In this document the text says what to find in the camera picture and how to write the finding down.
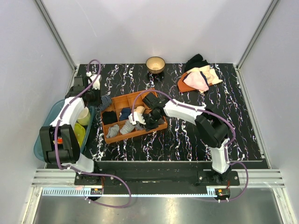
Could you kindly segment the blue striped underwear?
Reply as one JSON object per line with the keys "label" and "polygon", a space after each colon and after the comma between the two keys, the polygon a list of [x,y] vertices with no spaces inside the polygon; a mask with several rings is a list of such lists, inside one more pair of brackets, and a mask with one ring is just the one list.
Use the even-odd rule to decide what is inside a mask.
{"label": "blue striped underwear", "polygon": [[101,97],[102,103],[99,106],[95,107],[95,110],[97,112],[102,112],[106,110],[111,104],[112,104],[112,99],[109,95],[104,95]]}

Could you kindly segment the orange wooden divider tray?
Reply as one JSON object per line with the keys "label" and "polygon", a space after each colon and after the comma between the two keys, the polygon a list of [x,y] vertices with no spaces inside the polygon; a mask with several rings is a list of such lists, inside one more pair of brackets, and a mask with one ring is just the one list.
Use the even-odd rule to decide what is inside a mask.
{"label": "orange wooden divider tray", "polygon": [[166,117],[153,117],[153,107],[146,102],[153,97],[157,93],[151,89],[111,98],[110,106],[100,113],[105,142],[111,144],[166,129]]}

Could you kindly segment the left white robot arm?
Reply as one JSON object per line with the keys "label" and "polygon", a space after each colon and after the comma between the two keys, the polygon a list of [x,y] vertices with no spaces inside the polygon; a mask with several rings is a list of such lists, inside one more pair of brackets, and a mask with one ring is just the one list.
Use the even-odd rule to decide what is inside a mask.
{"label": "left white robot arm", "polygon": [[74,85],[65,95],[64,105],[57,117],[48,125],[41,127],[39,136],[43,158],[48,164],[60,169],[71,168],[85,173],[85,180],[97,184],[101,173],[94,169],[94,162],[81,153],[74,128],[80,113],[89,106],[102,103],[100,95],[100,74],[88,72],[86,76],[75,77]]}

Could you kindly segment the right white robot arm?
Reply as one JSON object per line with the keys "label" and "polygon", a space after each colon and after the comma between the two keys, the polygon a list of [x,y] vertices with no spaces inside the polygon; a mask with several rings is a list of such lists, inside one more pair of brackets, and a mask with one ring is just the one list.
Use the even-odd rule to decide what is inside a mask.
{"label": "right white robot arm", "polygon": [[207,174],[206,183],[223,185],[231,171],[228,162],[228,125],[213,113],[212,109],[193,106],[167,97],[159,98],[152,92],[143,98],[143,103],[151,109],[145,116],[147,128],[154,128],[162,117],[174,117],[195,125],[202,142],[210,149],[212,171]]}

